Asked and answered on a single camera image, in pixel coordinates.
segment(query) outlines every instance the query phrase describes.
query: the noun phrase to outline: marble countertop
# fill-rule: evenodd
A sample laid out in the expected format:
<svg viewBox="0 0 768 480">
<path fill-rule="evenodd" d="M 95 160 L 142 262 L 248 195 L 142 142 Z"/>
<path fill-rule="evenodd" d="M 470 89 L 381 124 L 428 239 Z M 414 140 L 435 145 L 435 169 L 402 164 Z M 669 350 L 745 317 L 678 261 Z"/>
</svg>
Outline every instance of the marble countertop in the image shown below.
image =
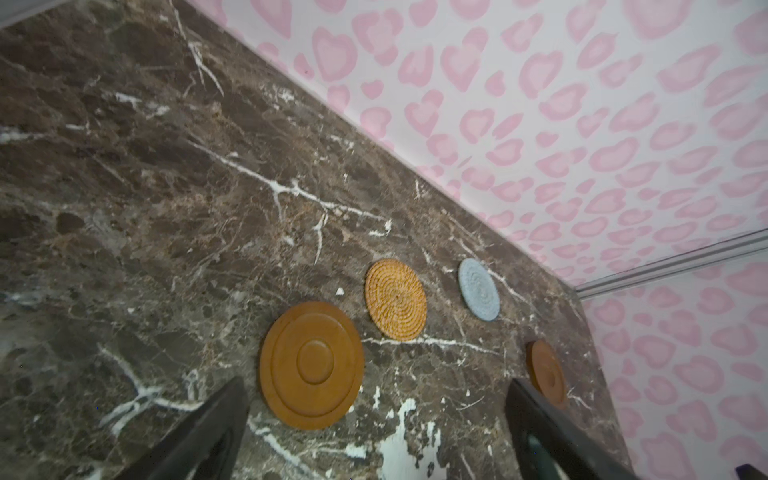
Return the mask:
<svg viewBox="0 0 768 480">
<path fill-rule="evenodd" d="M 0 31 L 0 91 L 5 478 L 112 478 L 235 375 L 234 478 L 517 478 L 503 405 L 538 338 L 569 416 L 628 464 L 573 291 L 190 6 L 73 2 Z M 388 257 L 429 302 L 409 343 L 366 310 Z M 494 322 L 462 302 L 466 257 L 495 278 Z M 344 310 L 366 358 L 317 432 L 257 380 L 271 323 L 306 300 Z"/>
</svg>

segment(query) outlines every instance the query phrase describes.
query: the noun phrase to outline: wall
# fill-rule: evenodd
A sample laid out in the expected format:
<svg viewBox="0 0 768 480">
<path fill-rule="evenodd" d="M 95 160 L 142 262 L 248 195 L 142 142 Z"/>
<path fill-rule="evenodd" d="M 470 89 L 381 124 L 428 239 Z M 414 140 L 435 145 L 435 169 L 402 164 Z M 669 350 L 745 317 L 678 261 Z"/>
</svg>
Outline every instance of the wall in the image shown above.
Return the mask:
<svg viewBox="0 0 768 480">
<path fill-rule="evenodd" d="M 761 0 L 194 0 L 571 284 L 768 222 Z"/>
<path fill-rule="evenodd" d="M 639 476 L 768 473 L 768 254 L 584 308 Z"/>
</svg>

